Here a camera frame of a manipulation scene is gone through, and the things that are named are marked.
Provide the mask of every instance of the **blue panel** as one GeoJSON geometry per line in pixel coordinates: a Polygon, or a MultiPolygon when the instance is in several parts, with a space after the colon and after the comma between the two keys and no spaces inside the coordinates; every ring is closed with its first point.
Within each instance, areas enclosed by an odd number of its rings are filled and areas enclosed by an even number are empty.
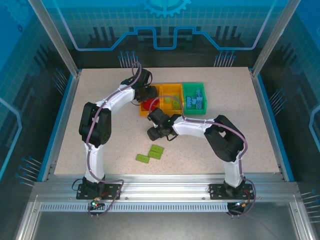
{"type": "Polygon", "coordinates": [[[292,173],[292,170],[291,170],[291,167],[290,167],[290,164],[289,164],[289,160],[288,160],[288,157],[287,157],[287,154],[286,154],[286,151],[285,151],[285,147],[284,147],[284,144],[282,142],[282,139],[281,139],[281,136],[280,136],[280,133],[279,133],[279,130],[278,130],[276,119],[274,117],[274,113],[272,111],[272,108],[271,108],[271,105],[270,105],[270,102],[269,102],[269,99],[268,99],[268,95],[267,95],[267,92],[266,92],[266,89],[265,89],[265,85],[264,85],[264,83],[262,81],[262,78],[261,78],[260,74],[258,75],[258,81],[259,81],[259,85],[260,85],[261,90],[262,90],[263,99],[265,101],[266,108],[268,110],[268,113],[269,113],[269,116],[270,116],[270,119],[271,119],[271,123],[272,123],[272,127],[273,127],[273,130],[274,130],[274,133],[275,133],[276,141],[277,141],[277,144],[278,144],[279,149],[280,149],[280,153],[281,153],[281,156],[282,156],[282,159],[283,159],[285,171],[286,171],[286,173],[288,175],[288,181],[294,182],[295,178],[294,178],[294,175],[292,173]]]}
{"type": "Polygon", "coordinates": [[[58,130],[59,124],[61,122],[61,116],[62,116],[63,110],[65,108],[65,105],[66,105],[66,101],[67,101],[67,97],[68,97],[68,94],[69,94],[69,91],[70,91],[70,87],[71,87],[72,81],[73,81],[73,76],[70,75],[69,80],[68,80],[68,84],[66,86],[66,89],[65,89],[65,92],[64,92],[64,95],[63,95],[63,98],[62,98],[62,102],[61,102],[61,105],[60,105],[60,108],[59,108],[59,112],[58,112],[58,114],[56,116],[54,127],[53,127],[53,130],[52,130],[52,133],[51,133],[51,137],[50,137],[48,146],[47,146],[46,151],[45,151],[45,155],[44,155],[44,158],[43,158],[41,169],[40,169],[40,172],[39,172],[39,175],[38,175],[38,178],[37,178],[38,182],[41,182],[42,178],[44,177],[45,170],[46,170],[46,167],[47,167],[47,164],[48,164],[48,161],[49,161],[49,155],[50,155],[50,152],[52,150],[52,146],[54,144],[55,137],[57,135],[57,130],[58,130]]]}

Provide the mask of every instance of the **speckled tabletop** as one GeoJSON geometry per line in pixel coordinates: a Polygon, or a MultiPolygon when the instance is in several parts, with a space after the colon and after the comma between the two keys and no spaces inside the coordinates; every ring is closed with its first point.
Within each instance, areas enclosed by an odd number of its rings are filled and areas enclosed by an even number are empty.
{"type": "MultiPolygon", "coordinates": [[[[244,134],[248,151],[243,156],[243,171],[278,172],[256,92],[246,67],[186,67],[148,68],[153,83],[204,83],[207,97],[206,115],[214,119],[225,115],[244,134]]],[[[131,76],[131,70],[83,69],[64,134],[55,174],[84,174],[86,151],[78,133],[85,103],[102,100],[131,76]]],[[[223,173],[220,160],[207,140],[193,136],[178,136],[169,142],[165,138],[152,142],[147,130],[152,123],[139,115],[139,107],[127,103],[112,116],[112,134],[104,148],[106,174],[208,174],[223,173]],[[152,144],[164,147],[160,160],[151,158],[148,164],[136,161],[137,154],[147,155],[152,144]]]]}

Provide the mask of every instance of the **green lego brick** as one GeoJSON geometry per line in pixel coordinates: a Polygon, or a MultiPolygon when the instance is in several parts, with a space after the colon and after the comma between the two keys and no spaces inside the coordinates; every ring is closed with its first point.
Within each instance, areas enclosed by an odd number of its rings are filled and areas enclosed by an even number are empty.
{"type": "Polygon", "coordinates": [[[170,97],[165,97],[165,98],[164,98],[164,102],[165,102],[166,104],[169,104],[169,103],[171,102],[171,98],[170,98],[170,97]]]}
{"type": "Polygon", "coordinates": [[[173,109],[180,110],[180,104],[177,101],[173,103],[173,109]]]}
{"type": "MultiPolygon", "coordinates": [[[[176,99],[179,99],[179,95],[173,95],[176,99]]],[[[180,103],[177,100],[173,100],[172,102],[173,109],[180,110],[180,103]]]]}
{"type": "Polygon", "coordinates": [[[152,145],[150,151],[162,154],[164,152],[165,148],[162,146],[158,146],[158,145],[152,145]]]}
{"type": "Polygon", "coordinates": [[[148,156],[150,157],[150,158],[154,158],[154,159],[158,159],[158,160],[160,160],[160,158],[161,158],[161,153],[159,153],[159,152],[156,152],[156,151],[149,151],[149,153],[148,153],[148,156]]]}
{"type": "Polygon", "coordinates": [[[142,163],[145,163],[145,164],[148,164],[149,160],[150,160],[150,157],[142,155],[142,154],[138,154],[136,156],[135,160],[137,160],[139,162],[142,162],[142,163]]]}

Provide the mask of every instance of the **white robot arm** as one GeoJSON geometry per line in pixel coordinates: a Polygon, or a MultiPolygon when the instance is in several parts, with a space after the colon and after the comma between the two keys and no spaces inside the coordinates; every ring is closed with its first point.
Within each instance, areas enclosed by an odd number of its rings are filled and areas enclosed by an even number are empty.
{"type": "MultiPolygon", "coordinates": [[[[79,133],[84,141],[87,155],[89,151],[87,137],[93,124],[94,116],[96,115],[98,109],[103,105],[102,110],[98,115],[98,119],[94,124],[94,128],[88,143],[90,146],[90,170],[97,179],[102,180],[105,177],[103,168],[104,145],[111,136],[112,115],[114,115],[123,105],[131,102],[132,100],[143,102],[158,96],[156,87],[150,86],[150,83],[148,83],[149,78],[152,78],[151,72],[142,68],[141,74],[139,75],[137,81],[132,85],[133,79],[136,79],[137,77],[138,73],[134,77],[130,77],[122,81],[119,88],[105,99],[96,103],[88,102],[84,105],[79,126],[79,133]]],[[[85,181],[93,184],[99,183],[99,181],[92,176],[90,170],[88,169],[88,165],[86,165],[84,176],[85,181]]]]}
{"type": "Polygon", "coordinates": [[[164,136],[169,140],[169,135],[173,136],[172,139],[178,135],[191,135],[207,139],[214,153],[223,160],[225,173],[224,182],[235,189],[243,183],[239,157],[244,149],[244,142],[231,131],[212,124],[219,123],[241,134],[225,116],[219,115],[216,119],[208,120],[186,119],[180,114],[169,117],[164,114],[161,109],[156,108],[148,115],[148,119],[151,120],[154,125],[154,127],[151,127],[147,131],[152,141],[164,136]]]}

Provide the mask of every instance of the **plastic bin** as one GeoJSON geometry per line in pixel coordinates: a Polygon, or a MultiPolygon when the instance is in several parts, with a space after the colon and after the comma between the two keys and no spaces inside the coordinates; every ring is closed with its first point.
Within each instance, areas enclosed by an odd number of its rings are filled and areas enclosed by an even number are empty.
{"type": "Polygon", "coordinates": [[[186,115],[203,115],[207,111],[207,99],[205,94],[205,86],[200,82],[188,82],[183,83],[183,95],[184,95],[184,113],[186,115]],[[196,96],[196,90],[200,90],[202,95],[202,109],[196,109],[196,105],[191,105],[191,108],[187,109],[187,97],[196,96]]]}
{"type": "MultiPolygon", "coordinates": [[[[161,95],[169,95],[169,96],[178,96],[178,99],[181,101],[182,105],[185,106],[185,99],[184,99],[184,91],[183,86],[181,83],[168,83],[162,84],[160,86],[161,95]]],[[[171,98],[170,102],[166,101],[163,97],[160,98],[160,108],[165,114],[172,116],[173,114],[181,114],[182,110],[179,106],[179,109],[174,109],[173,104],[174,99],[171,98]]]]}
{"type": "MultiPolygon", "coordinates": [[[[158,93],[158,96],[162,95],[161,84],[151,84],[151,86],[155,86],[156,92],[158,93]]],[[[160,108],[160,109],[162,108],[161,99],[160,99],[159,103],[156,105],[156,107],[160,108]]],[[[140,116],[143,116],[143,117],[148,116],[149,109],[145,109],[142,104],[140,104],[139,109],[140,109],[140,116]]]]}

